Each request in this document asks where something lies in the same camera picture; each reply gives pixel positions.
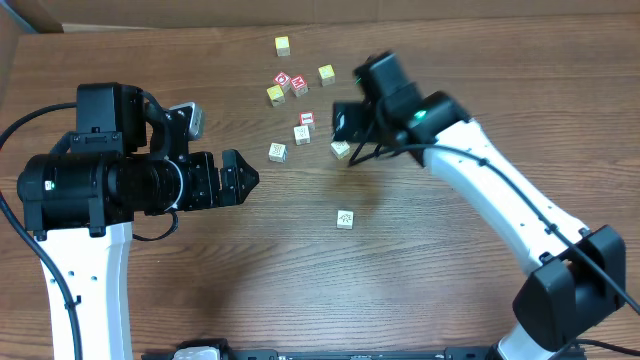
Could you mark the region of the plain block yellow side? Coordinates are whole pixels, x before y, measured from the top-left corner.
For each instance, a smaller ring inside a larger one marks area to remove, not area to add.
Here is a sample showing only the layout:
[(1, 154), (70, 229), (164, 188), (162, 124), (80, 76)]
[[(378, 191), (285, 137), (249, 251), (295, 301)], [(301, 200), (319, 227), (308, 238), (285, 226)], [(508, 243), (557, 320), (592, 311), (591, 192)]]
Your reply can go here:
[(337, 159), (342, 159), (350, 153), (350, 145), (345, 141), (334, 141), (330, 144), (330, 149)]

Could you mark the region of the green framed wooden block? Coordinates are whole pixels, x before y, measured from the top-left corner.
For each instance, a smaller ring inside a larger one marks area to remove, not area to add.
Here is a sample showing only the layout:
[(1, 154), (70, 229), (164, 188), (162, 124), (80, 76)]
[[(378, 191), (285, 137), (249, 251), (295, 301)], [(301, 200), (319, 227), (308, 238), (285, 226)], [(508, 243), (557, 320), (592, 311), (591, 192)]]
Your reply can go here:
[(337, 212), (336, 227), (338, 229), (352, 229), (354, 224), (354, 213), (347, 210)]

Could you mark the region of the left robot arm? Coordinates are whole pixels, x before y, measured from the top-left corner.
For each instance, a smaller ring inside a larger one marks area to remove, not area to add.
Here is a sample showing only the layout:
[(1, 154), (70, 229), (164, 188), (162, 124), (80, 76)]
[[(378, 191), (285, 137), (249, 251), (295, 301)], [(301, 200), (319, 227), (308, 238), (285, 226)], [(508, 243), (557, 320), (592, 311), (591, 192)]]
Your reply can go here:
[(205, 117), (192, 102), (161, 106), (139, 87), (83, 84), (76, 127), (20, 174), (23, 232), (47, 280), (58, 359), (129, 359), (127, 294), (133, 221), (243, 203), (258, 172), (234, 149), (216, 165), (189, 145)]

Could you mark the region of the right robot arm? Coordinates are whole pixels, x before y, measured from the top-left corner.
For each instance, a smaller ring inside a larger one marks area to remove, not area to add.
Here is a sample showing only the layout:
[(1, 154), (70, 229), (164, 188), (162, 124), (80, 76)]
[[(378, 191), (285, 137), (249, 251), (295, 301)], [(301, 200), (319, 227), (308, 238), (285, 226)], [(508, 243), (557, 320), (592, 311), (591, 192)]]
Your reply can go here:
[(581, 359), (586, 332), (634, 300), (626, 290), (626, 247), (610, 226), (590, 229), (557, 207), (491, 143), (453, 97), (421, 93), (395, 54), (356, 68), (359, 102), (333, 106), (333, 133), (373, 156), (410, 154), (463, 196), (504, 240), (526, 280), (515, 327), (497, 343), (448, 348), (448, 359)]

